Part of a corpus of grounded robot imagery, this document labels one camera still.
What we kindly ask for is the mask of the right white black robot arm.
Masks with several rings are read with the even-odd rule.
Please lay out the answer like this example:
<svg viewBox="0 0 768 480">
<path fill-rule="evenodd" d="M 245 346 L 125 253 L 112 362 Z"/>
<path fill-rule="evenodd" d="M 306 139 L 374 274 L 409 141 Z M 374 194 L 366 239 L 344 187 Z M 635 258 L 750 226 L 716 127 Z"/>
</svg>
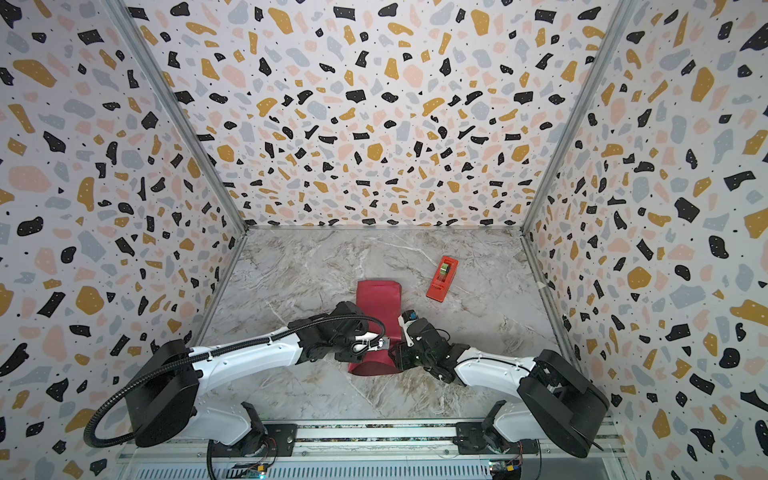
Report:
<svg viewBox="0 0 768 480">
<path fill-rule="evenodd" d="M 401 370 L 421 368 L 446 384 L 483 387 L 513 395 L 526 409 L 497 402 L 471 431 L 457 430 L 456 444 L 470 451 L 507 453 L 522 441 L 549 439 L 576 458 L 588 456 L 609 409 L 607 397 L 559 353 L 505 357 L 451 343 L 413 311 L 398 318 L 402 341 L 389 355 Z"/>
</svg>

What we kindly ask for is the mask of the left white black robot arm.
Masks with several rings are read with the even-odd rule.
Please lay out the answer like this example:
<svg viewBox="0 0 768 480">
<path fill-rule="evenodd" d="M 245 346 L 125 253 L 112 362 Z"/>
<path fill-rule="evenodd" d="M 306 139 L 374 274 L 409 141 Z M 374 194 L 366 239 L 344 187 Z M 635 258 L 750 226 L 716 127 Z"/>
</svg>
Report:
<svg viewBox="0 0 768 480">
<path fill-rule="evenodd" d="M 349 301 L 338 303 L 330 313 L 239 342 L 188 348 L 171 341 L 141 368 L 139 374 L 148 381 L 126 396 L 133 442 L 146 448 L 174 438 L 195 438 L 253 452 L 265 435 L 255 407 L 216 401 L 210 391 L 328 355 L 340 363 L 359 363 L 388 342 L 385 324 Z"/>
</svg>

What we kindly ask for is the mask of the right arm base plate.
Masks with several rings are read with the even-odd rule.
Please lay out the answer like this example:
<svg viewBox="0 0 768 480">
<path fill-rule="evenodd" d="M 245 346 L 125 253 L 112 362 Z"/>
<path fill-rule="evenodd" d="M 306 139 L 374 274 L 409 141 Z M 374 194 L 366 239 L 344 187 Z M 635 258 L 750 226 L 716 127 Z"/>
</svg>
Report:
<svg viewBox="0 0 768 480">
<path fill-rule="evenodd" d="M 460 455 L 524 455 L 540 452 L 536 439 L 511 442 L 494 426 L 494 420 L 506 404 L 505 400 L 497 401 L 480 422 L 458 422 L 455 425 L 456 436 L 452 443 L 458 447 Z"/>
</svg>

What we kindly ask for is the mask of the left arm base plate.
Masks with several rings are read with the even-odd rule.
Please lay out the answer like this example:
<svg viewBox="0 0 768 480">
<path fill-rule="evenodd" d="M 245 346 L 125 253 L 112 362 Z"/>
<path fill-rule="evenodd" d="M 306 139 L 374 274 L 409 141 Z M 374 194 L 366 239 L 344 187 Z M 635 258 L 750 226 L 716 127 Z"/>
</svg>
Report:
<svg viewBox="0 0 768 480">
<path fill-rule="evenodd" d="M 231 445 L 219 440 L 210 440 L 206 451 L 207 460 L 254 456 L 261 456 L 263 460 L 275 460 L 290 457 L 293 454 L 298 431 L 297 424 L 265 425 L 252 404 L 242 402 L 241 408 L 246 414 L 247 430 L 244 435 Z"/>
</svg>

